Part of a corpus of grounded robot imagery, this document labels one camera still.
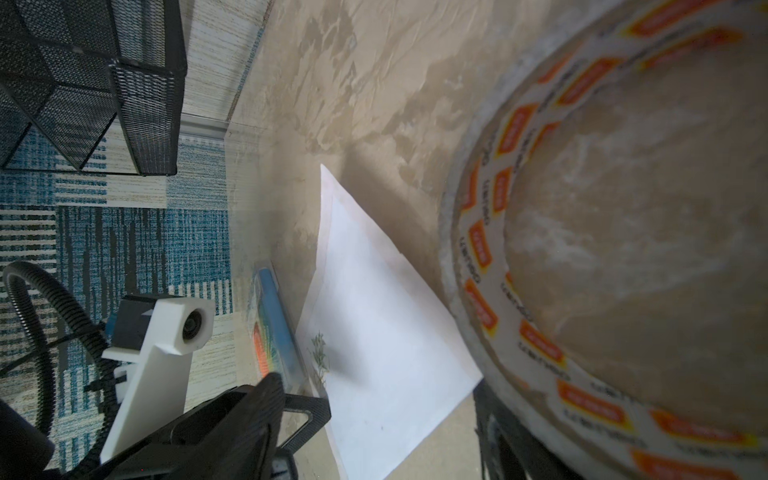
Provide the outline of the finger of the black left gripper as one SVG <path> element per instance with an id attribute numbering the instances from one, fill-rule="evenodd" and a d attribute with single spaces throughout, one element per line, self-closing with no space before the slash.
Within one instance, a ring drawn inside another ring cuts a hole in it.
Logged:
<path id="1" fill-rule="evenodd" d="M 331 419 L 331 407 L 327 398 L 298 394 L 286 394 L 282 419 L 287 427 L 281 427 L 277 448 L 272 459 L 273 479 L 298 479 L 295 454 Z"/>

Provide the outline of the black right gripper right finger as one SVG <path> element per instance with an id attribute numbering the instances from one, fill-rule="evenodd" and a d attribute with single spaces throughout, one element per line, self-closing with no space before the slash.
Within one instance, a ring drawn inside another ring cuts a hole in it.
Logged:
<path id="1" fill-rule="evenodd" d="M 582 479 L 522 425 L 485 380 L 473 399 L 484 479 Z"/>

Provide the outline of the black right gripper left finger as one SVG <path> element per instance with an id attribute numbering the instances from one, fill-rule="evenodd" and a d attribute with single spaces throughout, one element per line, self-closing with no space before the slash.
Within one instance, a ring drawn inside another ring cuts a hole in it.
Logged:
<path id="1" fill-rule="evenodd" d="M 98 467 L 92 479 L 284 479 L 282 378 L 233 388 Z"/>

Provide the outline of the white letter paper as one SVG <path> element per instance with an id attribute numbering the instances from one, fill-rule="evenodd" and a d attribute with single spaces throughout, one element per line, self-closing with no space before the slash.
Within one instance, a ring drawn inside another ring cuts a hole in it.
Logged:
<path id="1" fill-rule="evenodd" d="M 297 346 L 331 408 L 344 479 L 383 479 L 481 373 L 449 311 L 334 175 L 320 172 L 315 272 Z"/>

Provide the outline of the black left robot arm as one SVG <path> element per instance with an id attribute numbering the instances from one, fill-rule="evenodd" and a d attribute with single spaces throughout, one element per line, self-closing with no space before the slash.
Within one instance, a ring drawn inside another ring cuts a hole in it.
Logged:
<path id="1" fill-rule="evenodd" d="M 210 300 L 128 295 L 114 320 L 92 322 L 74 296 L 41 267 L 15 261 L 2 273 L 37 372 L 34 422 L 1 408 L 1 475 L 60 479 L 50 466 L 56 380 L 49 340 L 31 299 L 37 291 L 80 342 L 97 376 L 103 422 L 70 479 L 294 479 L 295 453 L 330 420 L 324 398 L 289 394 L 276 372 L 186 410 L 193 354 L 211 338 Z"/>

